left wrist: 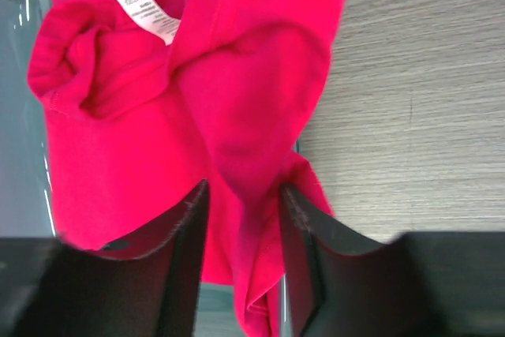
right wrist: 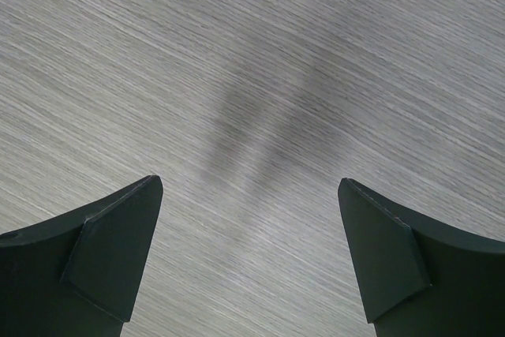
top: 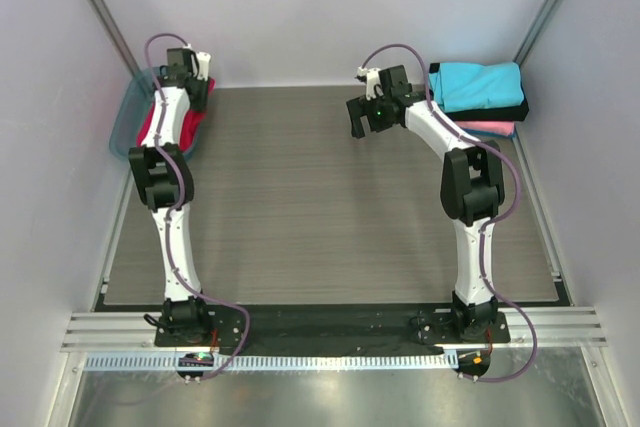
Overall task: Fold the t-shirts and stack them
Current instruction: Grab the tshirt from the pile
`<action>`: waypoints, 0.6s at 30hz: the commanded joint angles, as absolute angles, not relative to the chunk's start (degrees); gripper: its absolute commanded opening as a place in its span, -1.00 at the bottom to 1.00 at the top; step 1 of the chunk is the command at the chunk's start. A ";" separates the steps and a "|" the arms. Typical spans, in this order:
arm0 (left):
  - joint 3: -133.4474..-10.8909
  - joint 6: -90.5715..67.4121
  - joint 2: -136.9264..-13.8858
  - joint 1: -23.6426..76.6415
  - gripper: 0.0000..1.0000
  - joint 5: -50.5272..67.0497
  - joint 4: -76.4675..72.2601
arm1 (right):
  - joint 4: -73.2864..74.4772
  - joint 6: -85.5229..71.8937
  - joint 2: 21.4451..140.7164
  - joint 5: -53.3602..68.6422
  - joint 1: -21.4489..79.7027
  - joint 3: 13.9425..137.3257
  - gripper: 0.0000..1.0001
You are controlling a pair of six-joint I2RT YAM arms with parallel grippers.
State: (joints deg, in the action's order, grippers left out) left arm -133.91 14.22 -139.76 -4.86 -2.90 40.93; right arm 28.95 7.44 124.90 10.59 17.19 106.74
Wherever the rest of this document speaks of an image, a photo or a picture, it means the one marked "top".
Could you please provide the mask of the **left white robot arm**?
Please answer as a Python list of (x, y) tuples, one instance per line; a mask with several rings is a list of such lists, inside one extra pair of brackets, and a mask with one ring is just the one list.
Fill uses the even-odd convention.
[(141, 203), (149, 210), (160, 241), (164, 268), (161, 314), (144, 319), (157, 329), (162, 346), (205, 344), (213, 326), (202, 299), (190, 235), (193, 176), (185, 158), (213, 81), (211, 56), (191, 45), (167, 50), (167, 61), (152, 75), (151, 108), (128, 160)]

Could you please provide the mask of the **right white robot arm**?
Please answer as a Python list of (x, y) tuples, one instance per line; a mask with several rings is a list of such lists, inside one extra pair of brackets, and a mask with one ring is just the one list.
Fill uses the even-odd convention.
[(413, 89), (402, 65), (357, 69), (365, 94), (346, 102), (351, 135), (365, 136), (363, 122), (380, 133), (400, 125), (424, 141), (442, 161), (440, 202), (456, 234), (457, 280), (450, 326), (460, 341), (482, 339), (498, 314), (489, 289), (492, 281), (492, 233), (489, 223), (504, 202), (500, 159), (446, 118), (437, 104)]

